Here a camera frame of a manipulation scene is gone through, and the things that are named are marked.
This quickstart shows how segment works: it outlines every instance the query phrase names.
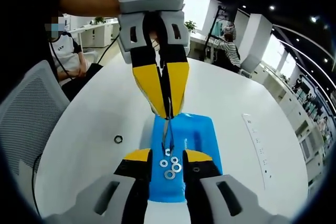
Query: gray gripper base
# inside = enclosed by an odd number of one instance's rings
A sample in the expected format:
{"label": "gray gripper base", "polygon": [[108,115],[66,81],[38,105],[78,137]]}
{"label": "gray gripper base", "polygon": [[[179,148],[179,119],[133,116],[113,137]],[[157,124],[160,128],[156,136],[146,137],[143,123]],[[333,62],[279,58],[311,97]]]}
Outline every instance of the gray gripper base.
{"label": "gray gripper base", "polygon": [[[273,216],[259,206],[258,197],[240,182],[229,175],[203,178],[202,186],[207,194],[211,206],[214,224],[236,224],[236,223],[258,223],[258,224],[289,224],[289,220],[284,216]],[[232,205],[232,197],[228,196],[233,192],[234,202]]]}
{"label": "gray gripper base", "polygon": [[[168,35],[168,44],[170,45],[183,45],[188,47],[189,45],[189,32],[184,25],[184,12],[160,12],[161,18],[166,26]],[[121,53],[127,64],[130,64],[131,55],[130,50],[132,48],[144,47],[146,46],[146,41],[143,36],[142,23],[144,19],[144,13],[133,13],[133,14],[121,14],[118,17],[120,24],[120,32],[118,44],[120,46]],[[180,31],[181,38],[176,39],[173,26],[177,26]],[[131,38],[131,28],[135,27],[135,34],[137,42],[132,42]]]}
{"label": "gray gripper base", "polygon": [[121,224],[134,182],[135,178],[115,174],[101,177],[78,194],[72,208],[44,221],[46,224]]}

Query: striped shirt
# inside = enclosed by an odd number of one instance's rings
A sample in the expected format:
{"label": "striped shirt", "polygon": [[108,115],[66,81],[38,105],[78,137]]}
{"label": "striped shirt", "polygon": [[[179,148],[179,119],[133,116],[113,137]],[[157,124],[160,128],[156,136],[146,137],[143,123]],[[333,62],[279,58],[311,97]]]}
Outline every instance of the striped shirt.
{"label": "striped shirt", "polygon": [[232,34],[233,40],[236,40],[237,38],[237,31],[235,27],[224,27],[224,34]]}
{"label": "striped shirt", "polygon": [[237,54],[237,47],[233,42],[223,42],[219,44],[219,49],[224,50],[231,63],[240,68],[240,59]]}

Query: ceiling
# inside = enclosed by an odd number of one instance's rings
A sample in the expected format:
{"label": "ceiling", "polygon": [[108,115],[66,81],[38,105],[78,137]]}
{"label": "ceiling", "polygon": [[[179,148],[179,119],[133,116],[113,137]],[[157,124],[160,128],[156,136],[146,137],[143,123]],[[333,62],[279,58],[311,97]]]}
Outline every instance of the ceiling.
{"label": "ceiling", "polygon": [[[334,0],[219,0],[222,2],[237,2],[240,9],[247,13],[260,13],[267,17],[273,24],[288,27],[295,30],[327,50],[332,56],[335,56],[336,40],[336,5]],[[316,23],[311,21],[311,17],[318,17]],[[310,41],[296,35],[292,32],[281,30],[290,43],[297,49],[313,59],[328,75],[336,82],[336,72],[332,72],[333,59],[325,52],[315,46]],[[275,30],[274,35],[284,40],[283,36]],[[290,47],[286,49],[293,55],[296,55]],[[330,81],[321,73],[321,71],[305,57],[299,54],[297,61],[303,65],[321,86],[331,91]]]}

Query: gripper jaw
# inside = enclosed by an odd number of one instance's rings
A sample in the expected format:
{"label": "gripper jaw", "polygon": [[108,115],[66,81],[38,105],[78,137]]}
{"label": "gripper jaw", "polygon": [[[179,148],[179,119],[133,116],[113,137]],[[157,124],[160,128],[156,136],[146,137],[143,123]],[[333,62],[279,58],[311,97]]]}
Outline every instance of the gripper jaw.
{"label": "gripper jaw", "polygon": [[[155,114],[165,119],[175,117],[182,109],[189,72],[185,51],[188,30],[183,24],[183,12],[123,14],[118,19],[121,27],[118,43],[125,62],[132,63],[138,87]],[[160,44],[162,74],[149,36],[152,31]]]}

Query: metal washer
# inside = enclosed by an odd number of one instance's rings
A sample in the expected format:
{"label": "metal washer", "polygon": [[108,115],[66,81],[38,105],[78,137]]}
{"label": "metal washer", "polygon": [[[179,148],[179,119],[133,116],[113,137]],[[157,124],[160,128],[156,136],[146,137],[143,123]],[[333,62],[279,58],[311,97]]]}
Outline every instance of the metal washer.
{"label": "metal washer", "polygon": [[172,164],[177,164],[179,159],[177,157],[171,157],[170,162],[172,162]]}
{"label": "metal washer", "polygon": [[180,165],[179,163],[172,164],[172,171],[173,172],[179,173],[181,170],[182,170],[182,165]]}
{"label": "metal washer", "polygon": [[167,160],[164,160],[164,159],[161,160],[161,161],[160,161],[160,166],[163,167],[163,168],[167,167],[167,166],[168,166],[168,161],[167,161]]}
{"label": "metal washer", "polygon": [[169,149],[169,148],[167,148],[167,149],[165,150],[165,155],[166,155],[167,157],[170,157],[170,149]]}
{"label": "metal washer", "polygon": [[172,180],[172,179],[175,178],[175,173],[174,173],[174,171],[172,171],[172,170],[166,170],[166,171],[164,172],[164,177],[165,177],[166,179]]}

